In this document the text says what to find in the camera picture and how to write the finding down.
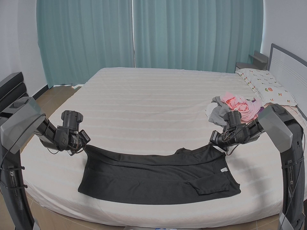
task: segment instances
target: white wall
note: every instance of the white wall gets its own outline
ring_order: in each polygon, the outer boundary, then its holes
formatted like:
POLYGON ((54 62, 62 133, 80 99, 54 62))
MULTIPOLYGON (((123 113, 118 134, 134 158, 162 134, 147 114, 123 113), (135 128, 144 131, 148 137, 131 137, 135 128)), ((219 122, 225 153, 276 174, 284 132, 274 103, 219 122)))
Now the white wall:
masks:
POLYGON ((307 61, 307 0, 264 0, 264 55, 272 43, 307 61))
POLYGON ((47 84, 37 43, 36 0, 0 0, 0 81, 18 71, 29 96, 47 84))

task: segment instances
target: robotic arm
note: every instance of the robotic arm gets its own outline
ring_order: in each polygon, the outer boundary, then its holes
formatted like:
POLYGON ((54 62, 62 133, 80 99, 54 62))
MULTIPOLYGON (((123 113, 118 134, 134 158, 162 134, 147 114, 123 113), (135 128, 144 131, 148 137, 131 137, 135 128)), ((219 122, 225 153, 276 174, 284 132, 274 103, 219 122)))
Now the robotic arm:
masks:
POLYGON ((83 115, 64 111, 63 125, 55 128, 32 97, 15 101, 0 113, 0 189, 16 230, 40 230, 33 218, 23 184, 20 148, 34 133, 48 149, 80 153, 91 140, 79 132, 83 115))
POLYGON ((267 106, 249 124, 241 124, 240 119, 238 111, 227 113, 224 117, 227 125, 223 132, 213 131, 210 142, 228 155, 230 146, 255 141, 266 132, 280 152, 282 162, 284 197, 278 230, 301 229, 305 219, 302 213, 305 192, 303 128, 278 104, 267 106))

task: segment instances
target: pile of clothes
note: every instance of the pile of clothes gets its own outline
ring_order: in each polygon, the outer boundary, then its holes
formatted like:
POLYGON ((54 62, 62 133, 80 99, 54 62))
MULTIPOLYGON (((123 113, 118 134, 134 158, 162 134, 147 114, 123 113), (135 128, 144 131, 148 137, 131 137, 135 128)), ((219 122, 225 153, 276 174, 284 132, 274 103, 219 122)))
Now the pile of clothes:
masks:
POLYGON ((209 122, 225 126, 224 115, 230 111, 239 111, 242 115, 241 120, 249 122, 256 119, 263 109, 262 101, 259 98, 247 100, 243 96, 226 92, 224 95, 212 99, 212 102, 206 107, 206 115, 209 122))

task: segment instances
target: white headboard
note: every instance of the white headboard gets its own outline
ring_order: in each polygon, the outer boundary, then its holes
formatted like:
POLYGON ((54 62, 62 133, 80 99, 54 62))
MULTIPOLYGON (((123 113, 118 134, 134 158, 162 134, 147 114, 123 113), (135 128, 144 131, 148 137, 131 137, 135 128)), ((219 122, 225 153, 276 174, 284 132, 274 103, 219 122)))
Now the white headboard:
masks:
POLYGON ((294 96, 297 108, 307 119, 307 62, 272 44, 268 70, 294 96))

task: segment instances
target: headboard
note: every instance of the headboard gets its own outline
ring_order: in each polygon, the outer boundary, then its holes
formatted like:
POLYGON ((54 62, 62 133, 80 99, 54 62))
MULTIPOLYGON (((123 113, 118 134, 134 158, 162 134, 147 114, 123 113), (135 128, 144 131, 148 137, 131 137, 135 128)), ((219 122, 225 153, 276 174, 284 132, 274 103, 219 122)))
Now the headboard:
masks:
POLYGON ((21 72, 12 73, 0 82, 0 112, 17 99, 28 96, 21 72))
POLYGON ((307 120, 307 62, 272 44, 267 69, 294 96, 298 110, 307 120))

